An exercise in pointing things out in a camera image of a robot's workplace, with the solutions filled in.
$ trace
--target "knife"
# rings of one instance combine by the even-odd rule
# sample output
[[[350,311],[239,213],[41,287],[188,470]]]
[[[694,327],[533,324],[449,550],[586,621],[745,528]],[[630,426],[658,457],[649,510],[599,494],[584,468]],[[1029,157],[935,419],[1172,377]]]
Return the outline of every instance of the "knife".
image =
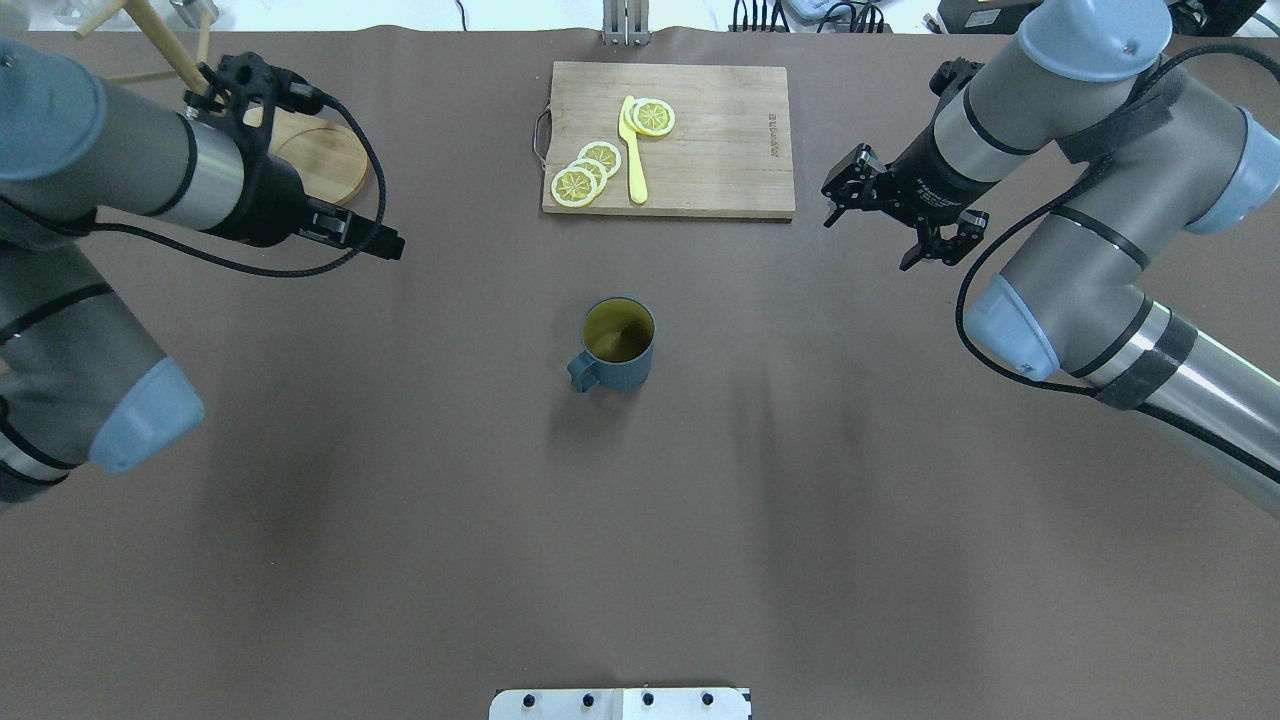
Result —
[[[640,143],[636,140],[636,131],[627,124],[627,110],[635,102],[634,95],[627,95],[622,101],[622,110],[618,111],[618,137],[627,143],[627,190],[631,201],[644,205],[649,200],[649,186],[644,182],[644,168],[640,167]]]

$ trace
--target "mug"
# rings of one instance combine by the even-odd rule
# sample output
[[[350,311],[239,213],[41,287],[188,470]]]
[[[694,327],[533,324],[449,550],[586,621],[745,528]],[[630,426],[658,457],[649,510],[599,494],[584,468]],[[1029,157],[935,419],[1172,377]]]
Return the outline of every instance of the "mug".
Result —
[[[585,350],[568,364],[573,389],[639,387],[653,364],[653,314],[639,300],[607,297],[593,305],[582,322]]]

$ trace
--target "tabletop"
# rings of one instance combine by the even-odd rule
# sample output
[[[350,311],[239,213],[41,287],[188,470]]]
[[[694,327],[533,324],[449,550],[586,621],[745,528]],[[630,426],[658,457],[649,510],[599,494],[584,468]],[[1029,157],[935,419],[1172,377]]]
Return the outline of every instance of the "tabletop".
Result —
[[[137,35],[27,40],[161,67]],[[269,281],[82,242],[207,418],[0,519],[0,715],[461,720],[502,688],[645,683],[749,687],[762,719],[1272,715],[1275,520],[1132,414],[973,361],[961,270],[900,273],[908,228],[822,227],[832,164],[905,147],[934,68],[1004,41],[215,37],[352,109],[404,259]],[[795,220],[541,213],[554,60],[786,67]],[[1280,127],[1266,73],[1197,63]],[[1002,229],[1075,174],[1046,151],[979,206]],[[1277,222],[1188,236],[1142,281],[1272,374]],[[580,396],[564,364],[609,295],[652,307],[653,373]]]

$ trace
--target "blue cap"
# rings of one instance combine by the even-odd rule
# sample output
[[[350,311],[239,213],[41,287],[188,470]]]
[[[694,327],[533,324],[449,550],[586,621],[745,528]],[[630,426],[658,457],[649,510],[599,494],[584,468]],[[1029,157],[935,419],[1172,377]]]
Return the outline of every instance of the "blue cap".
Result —
[[[1188,232],[1212,234],[1239,223],[1280,187],[1280,140],[1244,113],[1244,150],[1231,181],[1207,213],[1187,225]]]
[[[106,418],[88,459],[123,473],[164,450],[205,419],[205,404],[173,357],[156,363]]]
[[[1172,33],[1164,0],[1048,0],[1023,20],[1018,44],[1051,73],[1114,82],[1149,68]]]
[[[105,123],[106,91],[92,73],[0,37],[0,181],[65,169],[93,147]]]
[[[996,275],[965,311],[964,328],[973,340],[1033,380],[1043,380],[1061,368],[1053,343],[1004,275]]]

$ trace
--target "lemon slice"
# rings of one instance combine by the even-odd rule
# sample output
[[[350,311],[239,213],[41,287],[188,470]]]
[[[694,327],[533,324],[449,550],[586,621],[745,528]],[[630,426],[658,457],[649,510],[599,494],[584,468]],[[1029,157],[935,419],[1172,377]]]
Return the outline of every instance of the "lemon slice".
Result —
[[[639,97],[631,104],[627,124],[649,137],[662,137],[676,127],[676,110],[664,100]]]
[[[552,199],[566,208],[581,208],[600,192],[595,174],[581,165],[570,165],[552,178]]]
[[[618,168],[622,167],[622,151],[612,142],[603,140],[589,142],[579,151],[577,156],[600,163],[611,178],[618,174]]]
[[[604,167],[604,163],[591,159],[591,158],[579,158],[570,163],[571,168],[586,168],[591,172],[595,178],[595,193],[599,195],[604,192],[604,186],[609,182],[609,169]]]

